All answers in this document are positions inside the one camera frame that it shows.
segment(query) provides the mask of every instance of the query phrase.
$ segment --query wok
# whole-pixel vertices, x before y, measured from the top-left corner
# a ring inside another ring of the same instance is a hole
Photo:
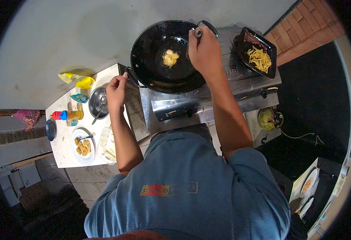
[[[200,22],[218,37],[216,29],[210,23],[204,20]],[[189,30],[197,28],[200,22],[194,24],[171,20],[146,29],[135,41],[130,55],[131,67],[126,68],[133,84],[167,94],[190,92],[205,84],[204,78],[192,66],[186,54]],[[164,65],[162,59],[169,49],[179,55],[172,67]]]

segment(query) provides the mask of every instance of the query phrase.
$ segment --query shredded meat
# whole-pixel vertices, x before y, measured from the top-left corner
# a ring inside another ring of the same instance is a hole
[[[248,41],[252,44],[257,44],[266,51],[266,47],[255,36],[253,36],[253,34],[249,33],[248,30],[245,32],[244,42],[245,41]]]

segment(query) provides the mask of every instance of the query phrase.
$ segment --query white countertop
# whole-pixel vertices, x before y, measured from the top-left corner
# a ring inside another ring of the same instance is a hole
[[[83,127],[87,129],[88,132],[93,134],[95,133],[94,141],[95,141],[96,149],[94,151],[96,152],[103,128],[110,127],[109,116],[107,116],[104,119],[97,120],[94,125],[91,125],[91,123],[94,120],[94,117],[89,112],[88,102],[84,104],[77,103],[70,97],[70,95],[82,93],[89,96],[94,89],[96,89],[99,86],[103,86],[103,85],[106,86],[114,76],[117,76],[119,74],[120,73],[118,71],[118,64],[108,67],[107,69],[102,70],[101,72],[93,76],[93,78],[95,79],[95,82],[91,87],[91,89],[80,89],[80,88],[74,87],[72,90],[67,92],[62,97],[60,97],[57,101],[55,101],[52,105],[50,105],[46,109],[46,120],[50,119],[50,115],[54,111],[67,110],[68,103],[72,104],[73,110],[77,110],[77,108],[82,108],[84,113],[83,119],[78,121],[77,126],[68,127],[66,125],[66,121],[63,121],[63,120],[56,121],[57,136],[50,143],[51,143],[51,148],[53,150],[54,158],[59,168],[85,166],[75,158],[71,149],[71,134],[75,129],[77,129],[78,127]],[[124,117],[130,126],[129,119],[127,117],[126,107],[124,111]],[[96,154],[96,157],[94,161],[90,164],[90,166],[101,165],[101,164],[107,164],[107,163],[100,156]]]

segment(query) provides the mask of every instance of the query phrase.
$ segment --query hand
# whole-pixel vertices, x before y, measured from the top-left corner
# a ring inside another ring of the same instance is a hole
[[[122,76],[113,77],[106,87],[106,98],[110,114],[124,111],[126,81],[127,73],[124,73]]]
[[[199,26],[197,29],[202,30],[201,42],[197,46],[194,31],[190,30],[189,58],[193,67],[202,74],[209,84],[210,81],[224,74],[221,47],[216,40],[216,36],[207,26]]]

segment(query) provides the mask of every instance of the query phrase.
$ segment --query stove top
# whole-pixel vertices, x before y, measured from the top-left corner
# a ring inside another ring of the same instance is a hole
[[[276,77],[270,79],[249,69],[239,60],[233,41],[241,30],[236,25],[217,29],[222,64],[232,93],[243,113],[277,105],[276,86],[281,84],[279,72],[276,70]],[[150,133],[214,120],[212,97],[206,84],[183,94],[164,94],[147,88],[140,88],[140,94]]]

